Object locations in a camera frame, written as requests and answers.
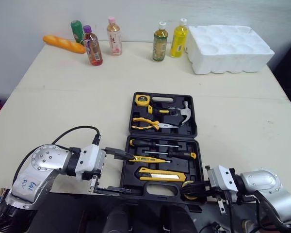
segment hammer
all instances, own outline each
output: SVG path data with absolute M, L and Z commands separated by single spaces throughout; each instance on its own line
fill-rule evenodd
M 191 110 L 188 107 L 188 102 L 183 102 L 184 108 L 176 108 L 176 107 L 168 107 L 167 109 L 159 109 L 159 108 L 153 108 L 152 106 L 148 105 L 147 111 L 150 114 L 158 115 L 158 116 L 178 116 L 182 115 L 186 118 L 181 122 L 181 125 L 183 125 L 185 122 L 187 122 L 191 117 Z

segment green bottle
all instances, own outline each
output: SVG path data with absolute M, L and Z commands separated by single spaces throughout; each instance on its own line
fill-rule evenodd
M 73 36 L 76 40 L 76 42 L 83 45 L 83 27 L 80 21 L 74 20 L 70 23 Z
M 165 30 L 166 22 L 159 22 L 159 29 L 154 33 L 153 60 L 162 61 L 165 57 L 168 32 Z

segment plastic bottle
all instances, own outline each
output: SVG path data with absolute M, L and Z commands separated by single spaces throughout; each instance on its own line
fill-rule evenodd
M 76 42 L 83 45 L 83 28 L 81 22 L 78 20 L 74 20 L 70 23 L 70 26 Z
M 180 19 L 180 25 L 175 28 L 173 43 L 171 44 L 170 55 L 172 57 L 180 57 L 185 47 L 188 29 L 186 27 L 188 20 L 186 18 Z
M 110 16 L 108 18 L 109 25 L 107 27 L 107 33 L 110 43 L 111 55 L 119 56 L 122 54 L 122 40 L 120 27 L 115 24 L 115 18 Z
M 86 48 L 88 59 L 92 65 L 99 66 L 102 64 L 102 56 L 98 43 L 98 38 L 94 33 L 92 33 L 92 29 L 89 25 L 85 25 L 83 29 L 83 43 Z
M 159 29 L 154 33 L 153 60 L 162 61 L 165 57 L 168 32 L 165 30 L 166 22 L 159 22 Z

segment black tool case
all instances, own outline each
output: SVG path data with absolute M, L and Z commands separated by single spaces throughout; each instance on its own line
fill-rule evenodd
M 153 121 L 158 120 L 160 123 L 168 123 L 171 125 L 180 126 L 181 122 L 185 119 L 184 116 L 157 116 L 148 113 L 147 107 L 137 106 L 135 103 L 136 95 L 150 96 L 150 105 L 153 108 L 168 108 L 170 106 L 177 107 L 179 109 L 184 108 L 184 101 L 188 102 L 188 107 L 191 110 L 190 119 L 179 128 L 160 128 L 156 130 L 154 128 L 147 130 L 132 129 L 131 126 L 138 127 L 149 126 L 145 122 L 133 122 L 134 117 L 144 117 Z M 186 181 L 203 181 L 204 175 L 202 170 L 202 162 L 199 150 L 199 144 L 194 138 L 197 136 L 197 126 L 195 122 L 193 98 L 187 95 L 171 95 L 171 94 L 158 94 L 158 93 L 134 93 L 132 100 L 132 108 L 129 119 L 129 132 L 131 133 L 127 137 L 126 152 L 133 155 L 150 156 L 154 158 L 169 160 L 171 163 L 143 163 L 143 162 L 123 162 L 121 184 L 122 188 L 130 189 L 131 193 L 121 194 L 123 197 L 129 200 L 157 200 L 167 201 L 172 203 L 186 204 L 191 211 L 201 212 L 198 204 L 204 203 L 206 198 L 201 197 L 195 200 L 189 200 L 180 194 L 180 188 L 183 182 L 161 182 L 161 181 L 141 181 L 136 176 L 136 172 L 141 167 L 157 170 L 170 170 L 183 172 L 186 175 Z M 167 157 L 164 154 L 148 154 L 144 151 L 154 152 L 167 152 L 170 147 L 133 147 L 129 144 L 132 139 L 144 139 L 155 141 L 156 144 L 169 144 L 178 145 L 179 148 L 172 148 L 173 150 L 185 150 L 194 152 L 197 158 L 194 160 L 184 160 L 174 157 Z M 173 191 L 174 196 L 157 195 L 148 193 L 150 186 L 164 185 L 166 188 Z

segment white table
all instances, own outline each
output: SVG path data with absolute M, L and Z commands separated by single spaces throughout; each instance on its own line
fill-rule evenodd
M 100 46 L 99 67 L 86 54 L 48 45 L 41 50 L 0 112 L 0 187 L 11 187 L 32 148 L 78 125 L 98 127 L 102 148 L 124 149 L 132 96 L 143 91 L 193 97 L 203 165 L 234 167 L 237 173 L 267 167 L 291 192 L 291 103 L 268 67 L 194 75 L 186 54 L 154 62 L 152 43 L 123 43 L 120 57 L 109 55 L 108 42 Z M 74 131 L 59 144 L 84 147 L 94 134 Z M 107 156 L 100 186 L 118 186 L 121 168 L 122 161 Z M 52 191 L 89 194 L 88 187 L 60 175 Z

